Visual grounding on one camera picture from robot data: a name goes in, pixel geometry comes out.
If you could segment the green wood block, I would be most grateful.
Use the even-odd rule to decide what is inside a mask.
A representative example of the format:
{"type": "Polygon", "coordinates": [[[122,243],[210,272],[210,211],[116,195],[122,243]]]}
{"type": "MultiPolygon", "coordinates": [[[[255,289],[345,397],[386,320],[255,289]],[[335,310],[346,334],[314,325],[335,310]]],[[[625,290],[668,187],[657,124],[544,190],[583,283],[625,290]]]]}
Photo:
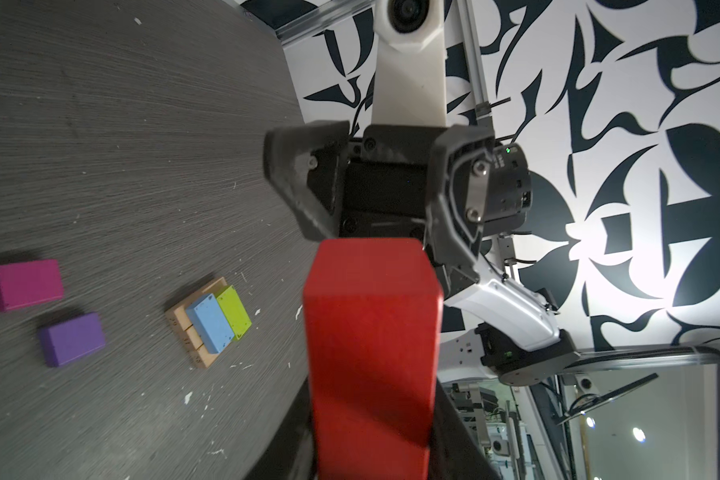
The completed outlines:
{"type": "Polygon", "coordinates": [[[252,326],[252,322],[237,291],[232,286],[227,286],[217,292],[215,297],[234,333],[234,339],[241,340],[252,326]]]}

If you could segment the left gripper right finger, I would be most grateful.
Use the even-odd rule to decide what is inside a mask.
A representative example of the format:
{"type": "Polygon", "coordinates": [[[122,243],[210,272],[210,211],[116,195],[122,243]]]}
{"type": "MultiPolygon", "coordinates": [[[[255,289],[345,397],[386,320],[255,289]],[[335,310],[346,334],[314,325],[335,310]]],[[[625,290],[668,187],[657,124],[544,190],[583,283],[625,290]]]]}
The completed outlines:
{"type": "Polygon", "coordinates": [[[428,478],[500,479],[471,438],[439,381],[435,384],[428,478]]]}

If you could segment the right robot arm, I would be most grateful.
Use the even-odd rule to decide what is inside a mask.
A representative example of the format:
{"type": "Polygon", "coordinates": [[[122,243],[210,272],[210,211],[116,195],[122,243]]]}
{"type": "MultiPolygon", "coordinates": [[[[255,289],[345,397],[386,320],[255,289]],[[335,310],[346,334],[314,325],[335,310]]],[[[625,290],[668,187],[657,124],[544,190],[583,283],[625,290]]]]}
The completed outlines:
{"type": "Polygon", "coordinates": [[[413,238],[449,307],[477,323],[440,351],[443,382],[496,376],[528,386],[579,355],[556,321],[553,295],[511,279],[485,256],[485,238],[519,229],[532,203],[522,149],[486,126],[372,125],[345,121],[269,131],[265,178],[305,238],[413,238]]]}

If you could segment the blue wood block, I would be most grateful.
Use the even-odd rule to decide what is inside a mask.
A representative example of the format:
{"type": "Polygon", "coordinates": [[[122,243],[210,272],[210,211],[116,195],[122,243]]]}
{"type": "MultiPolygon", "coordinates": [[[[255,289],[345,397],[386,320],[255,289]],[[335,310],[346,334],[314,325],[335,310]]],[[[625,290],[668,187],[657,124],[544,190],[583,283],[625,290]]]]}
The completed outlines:
{"type": "Polygon", "coordinates": [[[210,353],[220,354],[234,339],[221,308],[213,294],[194,302],[187,314],[210,353]]]}

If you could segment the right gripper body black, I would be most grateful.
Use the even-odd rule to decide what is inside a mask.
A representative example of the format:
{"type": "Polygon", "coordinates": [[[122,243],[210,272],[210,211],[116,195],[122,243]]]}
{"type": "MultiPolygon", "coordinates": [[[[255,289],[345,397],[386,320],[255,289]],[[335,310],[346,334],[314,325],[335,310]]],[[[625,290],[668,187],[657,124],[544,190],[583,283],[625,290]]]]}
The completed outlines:
{"type": "MultiPolygon", "coordinates": [[[[371,125],[352,142],[344,175],[342,237],[426,239],[425,195],[431,146],[448,128],[371,125]]],[[[531,207],[528,162],[519,145],[492,148],[483,235],[511,232],[531,207]]]]}

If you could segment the red arch wood block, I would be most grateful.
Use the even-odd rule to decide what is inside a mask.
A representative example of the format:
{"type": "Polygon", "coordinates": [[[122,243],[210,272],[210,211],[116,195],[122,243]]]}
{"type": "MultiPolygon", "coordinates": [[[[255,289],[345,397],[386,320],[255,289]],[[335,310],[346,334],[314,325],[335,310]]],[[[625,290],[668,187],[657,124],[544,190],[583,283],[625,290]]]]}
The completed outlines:
{"type": "Polygon", "coordinates": [[[319,478],[426,478],[442,306],[417,240],[320,244],[303,289],[319,478]]]}

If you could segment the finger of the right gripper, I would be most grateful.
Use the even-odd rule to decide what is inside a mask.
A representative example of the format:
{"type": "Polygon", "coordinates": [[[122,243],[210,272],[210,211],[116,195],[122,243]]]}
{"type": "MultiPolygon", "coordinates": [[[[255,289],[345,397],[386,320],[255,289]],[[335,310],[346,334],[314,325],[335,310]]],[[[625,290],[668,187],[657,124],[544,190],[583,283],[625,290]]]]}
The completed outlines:
{"type": "Polygon", "coordinates": [[[339,234],[349,127],[347,121],[314,121],[265,135],[264,177],[310,241],[339,234]]]}
{"type": "Polygon", "coordinates": [[[436,264],[472,281],[479,280],[494,140],[490,127],[457,125],[436,137],[429,154],[426,242],[436,264]]]}

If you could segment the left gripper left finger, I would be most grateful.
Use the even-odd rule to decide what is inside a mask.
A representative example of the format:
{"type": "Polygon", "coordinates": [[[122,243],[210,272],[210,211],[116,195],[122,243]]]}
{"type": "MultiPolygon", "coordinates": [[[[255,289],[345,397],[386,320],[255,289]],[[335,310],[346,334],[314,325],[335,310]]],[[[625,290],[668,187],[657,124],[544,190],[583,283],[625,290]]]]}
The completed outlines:
{"type": "Polygon", "coordinates": [[[308,380],[305,379],[269,445],[245,480],[315,478],[315,441],[308,380]]]}

